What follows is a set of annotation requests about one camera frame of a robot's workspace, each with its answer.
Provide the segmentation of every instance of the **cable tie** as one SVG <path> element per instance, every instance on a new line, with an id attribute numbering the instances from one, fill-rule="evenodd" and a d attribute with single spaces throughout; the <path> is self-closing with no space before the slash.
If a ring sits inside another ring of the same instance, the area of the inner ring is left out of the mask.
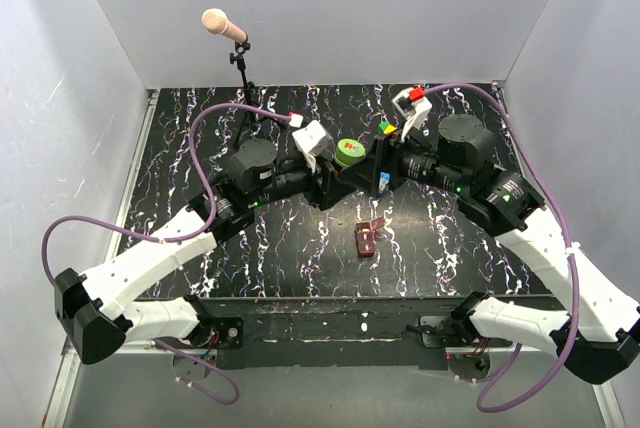
<path id="1" fill-rule="evenodd" d="M 564 249 L 564 254 L 567 258 L 569 258 L 569 256 L 575 255 L 579 250 L 580 250 L 580 243 L 578 243 L 577 241 L 574 241 L 573 243 L 571 243 L 571 246 L 569 248 Z"/>

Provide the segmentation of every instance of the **red tag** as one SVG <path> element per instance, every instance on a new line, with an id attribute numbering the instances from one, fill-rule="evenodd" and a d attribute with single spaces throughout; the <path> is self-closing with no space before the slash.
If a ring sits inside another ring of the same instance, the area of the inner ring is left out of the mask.
<path id="1" fill-rule="evenodd" d="M 424 91 L 422 91 L 422 88 L 419 86 L 409 92 L 409 99 L 411 100 L 411 103 L 421 100 L 422 98 L 424 98 Z"/>

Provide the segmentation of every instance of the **small red block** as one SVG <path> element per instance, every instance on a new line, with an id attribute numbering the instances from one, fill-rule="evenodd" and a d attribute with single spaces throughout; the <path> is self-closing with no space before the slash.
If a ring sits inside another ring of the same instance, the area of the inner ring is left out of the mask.
<path id="1" fill-rule="evenodd" d="M 419 86 L 409 92 L 409 99 L 411 100 L 411 103 L 421 100 L 422 98 L 424 98 L 424 91 L 422 91 L 422 88 Z"/>
<path id="2" fill-rule="evenodd" d="M 362 233 L 363 231 L 371 231 L 371 223 L 356 223 L 356 233 Z"/>
<path id="3" fill-rule="evenodd" d="M 376 252 L 376 244 L 373 241 L 358 243 L 358 256 L 369 258 Z"/>
<path id="4" fill-rule="evenodd" d="M 375 235 L 373 231 L 361 231 L 360 233 L 356 232 L 356 241 L 358 243 L 366 243 L 368 241 L 375 241 Z"/>

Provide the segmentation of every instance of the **brown object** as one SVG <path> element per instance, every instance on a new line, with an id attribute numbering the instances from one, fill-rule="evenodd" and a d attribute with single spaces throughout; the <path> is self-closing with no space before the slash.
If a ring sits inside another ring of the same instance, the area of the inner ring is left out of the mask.
<path id="1" fill-rule="evenodd" d="M 371 231 L 377 231 L 380 228 L 384 228 L 386 224 L 387 220 L 385 220 L 384 217 L 376 218 L 371 223 L 369 223 L 369 225 L 371 226 Z"/>
<path id="2" fill-rule="evenodd" d="M 375 254 L 376 230 L 383 228 L 386 224 L 387 222 L 384 218 L 376 218 L 371 222 L 356 223 L 356 244 L 358 246 L 358 256 L 368 258 Z"/>

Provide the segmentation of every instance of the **blue object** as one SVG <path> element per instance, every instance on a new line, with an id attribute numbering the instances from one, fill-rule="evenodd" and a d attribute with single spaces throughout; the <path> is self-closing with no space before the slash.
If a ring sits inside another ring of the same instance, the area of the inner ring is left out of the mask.
<path id="1" fill-rule="evenodd" d="M 378 181 L 378 196 L 382 196 L 389 188 L 391 182 L 391 175 L 387 172 L 380 172 L 380 181 Z"/>

